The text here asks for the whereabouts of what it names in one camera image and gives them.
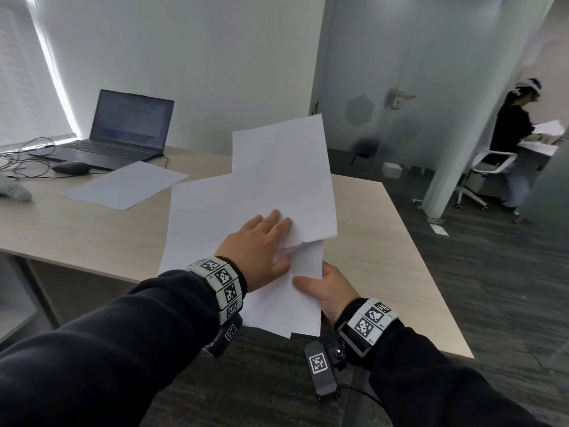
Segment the black computer mouse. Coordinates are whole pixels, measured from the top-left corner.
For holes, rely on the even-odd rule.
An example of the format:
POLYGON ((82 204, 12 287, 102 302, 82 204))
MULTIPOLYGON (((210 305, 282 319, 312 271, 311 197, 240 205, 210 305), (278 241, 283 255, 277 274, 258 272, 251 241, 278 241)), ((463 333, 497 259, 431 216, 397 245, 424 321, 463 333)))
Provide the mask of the black computer mouse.
POLYGON ((84 162, 63 162, 52 166, 52 171, 66 176, 84 176, 90 173, 91 166, 84 162))

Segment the person's left hand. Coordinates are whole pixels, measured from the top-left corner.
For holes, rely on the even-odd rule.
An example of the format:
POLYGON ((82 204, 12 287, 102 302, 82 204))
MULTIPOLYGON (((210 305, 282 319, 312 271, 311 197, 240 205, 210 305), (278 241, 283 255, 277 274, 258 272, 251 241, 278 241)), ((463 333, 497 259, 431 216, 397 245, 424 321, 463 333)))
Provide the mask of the person's left hand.
POLYGON ((257 215, 237 232, 231 233, 215 251, 217 258, 228 259, 244 276, 247 292, 267 286, 282 275, 273 275, 275 254, 288 236, 292 220, 279 219, 281 233, 277 236, 263 234, 264 216, 257 215))

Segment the frosted glass door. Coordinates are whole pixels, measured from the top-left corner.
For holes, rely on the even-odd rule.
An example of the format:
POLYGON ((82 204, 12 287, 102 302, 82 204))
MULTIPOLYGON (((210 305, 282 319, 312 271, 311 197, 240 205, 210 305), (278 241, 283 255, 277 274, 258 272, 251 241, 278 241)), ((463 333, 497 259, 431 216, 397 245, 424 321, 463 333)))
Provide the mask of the frosted glass door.
POLYGON ((435 170, 444 143, 431 53, 450 0, 327 0, 312 92, 328 150, 435 170), (402 90, 416 98, 390 108, 402 90))

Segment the white paper sheet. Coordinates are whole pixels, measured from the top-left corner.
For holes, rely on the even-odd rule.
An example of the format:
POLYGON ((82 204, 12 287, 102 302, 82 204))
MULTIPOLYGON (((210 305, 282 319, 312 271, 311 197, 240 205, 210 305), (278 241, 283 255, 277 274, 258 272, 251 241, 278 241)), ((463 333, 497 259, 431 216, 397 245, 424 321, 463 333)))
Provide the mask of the white paper sheet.
MULTIPOLYGON (((231 233, 256 215, 273 209, 293 219, 291 201, 284 193, 263 182, 251 185, 236 175, 225 175, 179 183, 172 188, 170 217, 159 273, 182 269, 213 256, 231 233)), ((244 325, 282 337, 321 334, 322 314, 316 300, 292 284, 295 275, 318 278, 322 271, 323 241, 301 242, 290 230, 292 244, 282 248, 291 253, 290 271, 271 284, 248 292, 241 316, 244 325)))
POLYGON ((232 133, 232 173, 245 213, 277 209, 292 220, 282 248, 338 235, 320 114, 232 133))
POLYGON ((166 168, 136 162, 102 175, 61 195, 125 211, 188 176, 166 168))

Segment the white office chair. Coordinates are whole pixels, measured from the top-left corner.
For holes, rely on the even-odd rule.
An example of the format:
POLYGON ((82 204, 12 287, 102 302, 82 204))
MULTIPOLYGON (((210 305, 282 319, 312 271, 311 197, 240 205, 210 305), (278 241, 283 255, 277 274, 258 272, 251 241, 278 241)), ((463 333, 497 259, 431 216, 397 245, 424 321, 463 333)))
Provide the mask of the white office chair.
POLYGON ((454 208, 461 209, 461 202, 463 200, 463 196, 467 196, 470 197, 475 202, 477 202, 481 206, 482 211, 484 212, 487 211, 488 209, 487 202, 478 197, 477 193, 475 193, 472 189, 470 189, 467 186, 469 178, 474 173, 477 173, 481 176, 500 174, 504 172, 517 159, 517 156, 518 155, 515 152, 502 152, 490 149, 480 150, 480 152, 473 158, 472 163, 469 166, 467 172, 461 178, 458 185, 454 189, 454 192, 456 193, 454 208), (504 160, 499 165, 492 165, 483 162, 483 160, 489 155, 501 156, 504 157, 504 160))

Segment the dark grey laptop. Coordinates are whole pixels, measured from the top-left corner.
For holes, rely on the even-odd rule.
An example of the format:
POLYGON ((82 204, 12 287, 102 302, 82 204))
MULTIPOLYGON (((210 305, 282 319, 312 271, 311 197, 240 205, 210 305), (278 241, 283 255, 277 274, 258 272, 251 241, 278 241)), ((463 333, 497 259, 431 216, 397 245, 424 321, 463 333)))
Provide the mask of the dark grey laptop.
POLYGON ((28 153, 110 171, 148 162, 164 155, 174 105, 173 100, 101 90, 87 138, 28 153))

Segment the person's right hand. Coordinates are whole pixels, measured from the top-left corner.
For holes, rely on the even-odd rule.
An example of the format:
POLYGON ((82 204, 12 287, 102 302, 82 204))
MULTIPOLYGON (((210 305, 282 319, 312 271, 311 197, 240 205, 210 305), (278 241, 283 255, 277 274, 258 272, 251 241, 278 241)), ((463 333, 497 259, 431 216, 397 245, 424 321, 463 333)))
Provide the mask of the person's right hand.
POLYGON ((322 262, 321 279, 325 282, 325 296, 315 300, 324 316, 334 326, 345 308, 359 298, 359 294, 337 267, 325 261, 322 262))

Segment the marker wristband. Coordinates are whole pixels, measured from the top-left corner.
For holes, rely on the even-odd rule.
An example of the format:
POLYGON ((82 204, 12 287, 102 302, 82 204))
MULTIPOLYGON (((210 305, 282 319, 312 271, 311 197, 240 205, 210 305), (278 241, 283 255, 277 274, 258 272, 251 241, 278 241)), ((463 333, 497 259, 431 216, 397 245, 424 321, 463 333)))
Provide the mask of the marker wristband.
POLYGON ((338 337, 360 358, 365 358, 389 325, 399 319, 391 308, 376 298, 367 299, 338 327, 338 337))
POLYGON ((185 268, 206 281, 216 297, 219 325, 236 316, 243 308, 244 291, 238 272, 232 265, 217 257, 200 259, 185 268))

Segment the right marker wristband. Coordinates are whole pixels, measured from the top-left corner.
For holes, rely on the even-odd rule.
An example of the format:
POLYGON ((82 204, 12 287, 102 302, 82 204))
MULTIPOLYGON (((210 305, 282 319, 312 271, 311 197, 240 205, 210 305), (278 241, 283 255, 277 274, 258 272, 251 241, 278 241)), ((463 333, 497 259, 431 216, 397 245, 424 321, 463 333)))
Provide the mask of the right marker wristband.
POLYGON ((389 325, 399 319, 391 308, 376 298, 367 299, 338 327, 338 337, 360 358, 365 358, 389 325))

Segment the person's left forearm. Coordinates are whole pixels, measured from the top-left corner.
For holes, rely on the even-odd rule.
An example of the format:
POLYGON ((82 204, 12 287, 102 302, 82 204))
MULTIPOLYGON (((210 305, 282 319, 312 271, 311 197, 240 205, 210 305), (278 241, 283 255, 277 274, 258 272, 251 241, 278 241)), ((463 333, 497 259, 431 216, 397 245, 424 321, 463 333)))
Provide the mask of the person's left forearm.
POLYGON ((207 282, 175 270, 0 352, 0 427, 137 427, 219 331, 207 282))

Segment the white pillar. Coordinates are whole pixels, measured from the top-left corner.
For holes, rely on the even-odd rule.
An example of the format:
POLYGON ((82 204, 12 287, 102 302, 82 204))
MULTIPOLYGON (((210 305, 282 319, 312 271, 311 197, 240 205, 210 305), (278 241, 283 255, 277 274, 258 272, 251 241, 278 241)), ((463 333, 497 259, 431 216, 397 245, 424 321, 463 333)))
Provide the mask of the white pillar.
POLYGON ((488 121, 510 89, 528 44, 553 2, 503 0, 485 47, 474 62, 473 76, 466 90, 460 92, 464 103, 421 204, 429 224, 444 224, 442 217, 455 187, 470 165, 488 121))

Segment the left marker wristband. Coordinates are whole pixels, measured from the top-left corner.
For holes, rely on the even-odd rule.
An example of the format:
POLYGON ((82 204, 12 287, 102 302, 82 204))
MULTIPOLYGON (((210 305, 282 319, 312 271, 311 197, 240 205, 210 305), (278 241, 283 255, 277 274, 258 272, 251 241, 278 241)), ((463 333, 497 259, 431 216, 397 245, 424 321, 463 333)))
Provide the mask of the left marker wristband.
POLYGON ((185 268, 206 281, 216 297, 219 325, 236 316, 243 308, 244 291, 238 272, 232 265, 217 257, 200 259, 185 268))

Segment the white window blind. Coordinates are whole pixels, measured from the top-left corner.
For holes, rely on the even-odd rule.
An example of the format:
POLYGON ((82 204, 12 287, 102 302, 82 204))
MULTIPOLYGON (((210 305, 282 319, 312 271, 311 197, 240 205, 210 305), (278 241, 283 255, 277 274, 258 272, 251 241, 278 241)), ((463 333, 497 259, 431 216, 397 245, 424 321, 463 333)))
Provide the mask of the white window blind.
POLYGON ((0 0, 0 149, 47 137, 76 137, 53 81, 36 0, 0 0))

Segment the white side table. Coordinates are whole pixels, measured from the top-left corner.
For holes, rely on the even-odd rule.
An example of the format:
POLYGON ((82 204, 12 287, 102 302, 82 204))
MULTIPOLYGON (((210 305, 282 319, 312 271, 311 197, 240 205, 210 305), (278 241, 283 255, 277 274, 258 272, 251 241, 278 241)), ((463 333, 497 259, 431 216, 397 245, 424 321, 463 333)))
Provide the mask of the white side table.
POLYGON ((531 135, 523 138, 518 147, 536 152, 547 157, 552 157, 558 150, 562 136, 531 135))

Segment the person's right forearm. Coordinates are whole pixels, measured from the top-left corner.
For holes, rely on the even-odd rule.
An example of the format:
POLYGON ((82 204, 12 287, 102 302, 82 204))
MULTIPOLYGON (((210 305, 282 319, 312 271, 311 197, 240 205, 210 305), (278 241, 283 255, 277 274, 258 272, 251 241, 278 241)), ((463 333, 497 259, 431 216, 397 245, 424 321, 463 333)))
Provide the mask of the person's right forearm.
POLYGON ((552 427, 400 321, 362 365, 393 427, 552 427))

